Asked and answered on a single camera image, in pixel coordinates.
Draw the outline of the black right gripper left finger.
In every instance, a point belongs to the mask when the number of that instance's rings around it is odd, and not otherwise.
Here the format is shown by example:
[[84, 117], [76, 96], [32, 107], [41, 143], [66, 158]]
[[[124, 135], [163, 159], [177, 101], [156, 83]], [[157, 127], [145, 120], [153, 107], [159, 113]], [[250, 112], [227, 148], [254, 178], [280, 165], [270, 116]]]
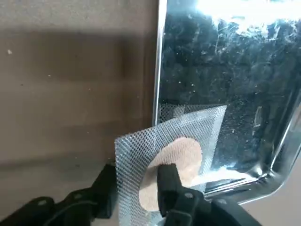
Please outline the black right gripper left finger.
[[106, 164], [93, 184], [69, 193], [62, 201], [41, 196], [1, 220], [2, 226], [89, 226], [110, 219], [117, 201], [116, 169]]

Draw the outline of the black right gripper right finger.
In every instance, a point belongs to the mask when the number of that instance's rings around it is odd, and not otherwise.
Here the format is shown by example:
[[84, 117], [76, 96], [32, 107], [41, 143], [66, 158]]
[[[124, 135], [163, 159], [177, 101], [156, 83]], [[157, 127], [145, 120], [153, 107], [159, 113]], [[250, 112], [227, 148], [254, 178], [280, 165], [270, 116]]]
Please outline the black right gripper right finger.
[[157, 171], [158, 208], [163, 226], [259, 226], [238, 203], [229, 199], [206, 201], [197, 190], [182, 185], [176, 165]]

